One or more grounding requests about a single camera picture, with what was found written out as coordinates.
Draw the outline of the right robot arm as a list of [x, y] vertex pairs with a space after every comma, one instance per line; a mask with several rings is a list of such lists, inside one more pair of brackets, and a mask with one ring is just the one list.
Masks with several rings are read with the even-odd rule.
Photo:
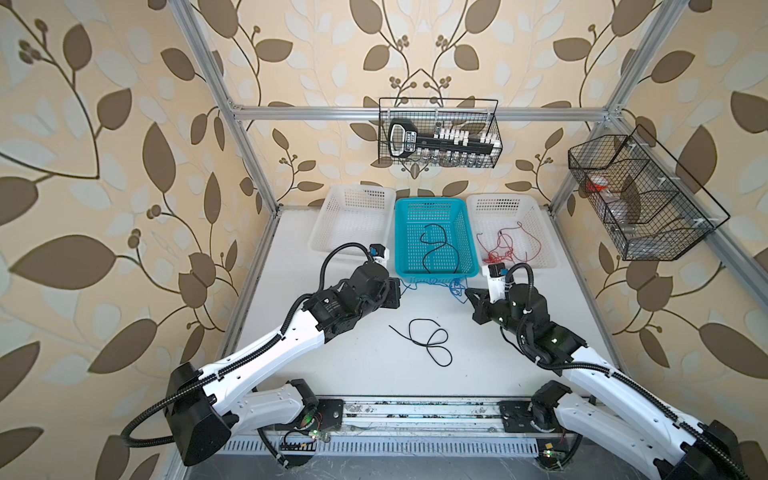
[[556, 374], [531, 398], [533, 426], [575, 432], [649, 479], [745, 479], [739, 442], [719, 421], [703, 423], [671, 406], [550, 319], [546, 299], [528, 284], [469, 288], [483, 325], [537, 367]]

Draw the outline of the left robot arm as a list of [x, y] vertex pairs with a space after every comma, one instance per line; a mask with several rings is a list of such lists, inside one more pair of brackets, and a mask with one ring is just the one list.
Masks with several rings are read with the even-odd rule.
[[364, 250], [365, 261], [333, 286], [300, 295], [283, 323], [239, 351], [196, 369], [185, 362], [169, 380], [164, 399], [122, 430], [131, 449], [173, 444], [186, 466], [221, 450], [233, 434], [288, 425], [313, 414], [318, 401], [307, 383], [292, 380], [273, 390], [258, 386], [285, 365], [352, 330], [365, 316], [400, 305], [382, 244]]

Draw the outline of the left white plastic basket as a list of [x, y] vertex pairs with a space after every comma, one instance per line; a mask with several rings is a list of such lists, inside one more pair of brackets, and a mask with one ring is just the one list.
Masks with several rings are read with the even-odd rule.
[[328, 254], [347, 242], [387, 243], [396, 195], [390, 188], [370, 185], [334, 185], [324, 199], [311, 231], [308, 248]]

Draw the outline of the white plastic basket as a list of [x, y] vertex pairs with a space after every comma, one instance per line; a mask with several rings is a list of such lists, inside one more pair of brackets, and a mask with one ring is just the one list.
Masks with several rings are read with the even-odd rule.
[[481, 266], [525, 262], [532, 269], [553, 269], [558, 258], [540, 205], [519, 194], [478, 194], [466, 201]]
[[347, 242], [387, 243], [396, 195], [390, 188], [370, 185], [334, 185], [324, 199], [311, 231], [308, 248], [328, 254]]

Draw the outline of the teal plastic basket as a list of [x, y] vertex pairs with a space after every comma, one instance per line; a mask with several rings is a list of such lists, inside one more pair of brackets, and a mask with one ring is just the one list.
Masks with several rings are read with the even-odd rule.
[[450, 282], [480, 271], [466, 203], [406, 198], [395, 203], [395, 270], [411, 282]]

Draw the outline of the right white plastic basket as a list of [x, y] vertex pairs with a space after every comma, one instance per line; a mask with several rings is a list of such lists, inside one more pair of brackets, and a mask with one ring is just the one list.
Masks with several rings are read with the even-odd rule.
[[478, 194], [466, 201], [481, 266], [525, 262], [532, 269], [553, 269], [558, 258], [540, 205], [519, 194]]

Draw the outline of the black tool in basket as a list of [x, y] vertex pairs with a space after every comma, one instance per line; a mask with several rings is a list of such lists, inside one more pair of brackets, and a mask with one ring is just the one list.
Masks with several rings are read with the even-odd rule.
[[417, 153], [454, 153], [492, 157], [503, 149], [500, 137], [495, 133], [437, 126], [431, 134], [423, 127], [405, 118], [396, 118], [389, 124], [384, 145], [393, 158], [408, 158]]

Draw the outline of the red item in side basket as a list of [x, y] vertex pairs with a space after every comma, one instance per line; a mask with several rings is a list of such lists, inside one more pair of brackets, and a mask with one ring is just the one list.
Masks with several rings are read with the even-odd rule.
[[602, 175], [587, 176], [584, 189], [589, 194], [599, 193], [609, 188], [610, 181]]

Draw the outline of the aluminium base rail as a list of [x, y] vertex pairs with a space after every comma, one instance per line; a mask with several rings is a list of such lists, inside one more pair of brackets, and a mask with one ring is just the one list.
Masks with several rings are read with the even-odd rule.
[[[565, 427], [568, 417], [581, 406], [588, 413], [592, 412], [592, 405], [583, 404], [575, 394], [546, 391], [526, 401], [503, 401], [499, 404], [499, 414], [512, 421], [513, 425], [508, 428], [510, 432], [549, 432]], [[372, 407], [351, 407], [347, 415], [443, 421], [453, 418], [456, 408], [455, 405], [431, 399], [415, 401], [395, 398], [377, 402]], [[176, 438], [198, 433], [203, 437], [228, 439], [241, 430], [250, 431], [272, 425], [337, 429], [344, 415], [339, 401], [320, 401], [300, 382], [288, 383], [272, 390], [248, 390], [230, 406], [225, 404], [222, 396], [207, 395], [203, 391], [190, 392], [185, 397], [180, 396], [171, 401], [161, 411]]]

